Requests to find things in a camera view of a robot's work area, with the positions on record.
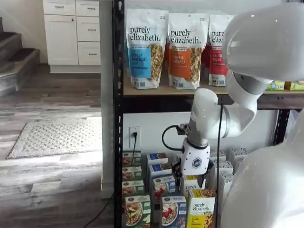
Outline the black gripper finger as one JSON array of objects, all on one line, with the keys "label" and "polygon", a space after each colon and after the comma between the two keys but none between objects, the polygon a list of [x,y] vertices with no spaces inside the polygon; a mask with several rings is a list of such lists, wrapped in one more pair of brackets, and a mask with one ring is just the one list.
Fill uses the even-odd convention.
[{"label": "black gripper finger", "polygon": [[209,181],[209,173],[211,169],[213,168],[213,162],[209,161],[207,171],[205,174],[202,175],[202,187],[206,188],[208,186],[208,181]]},{"label": "black gripper finger", "polygon": [[182,173],[181,173],[181,161],[176,161],[172,163],[172,173],[175,178],[175,187],[176,190],[180,189],[181,186],[181,179],[182,179]]}]

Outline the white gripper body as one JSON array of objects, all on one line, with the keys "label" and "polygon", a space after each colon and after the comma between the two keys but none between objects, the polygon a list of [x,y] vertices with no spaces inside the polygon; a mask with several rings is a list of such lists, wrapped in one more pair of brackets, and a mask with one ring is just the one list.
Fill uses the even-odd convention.
[{"label": "white gripper body", "polygon": [[180,170],[183,176],[203,175],[207,172],[210,157],[210,144],[202,147],[193,145],[188,139],[183,141]]}]

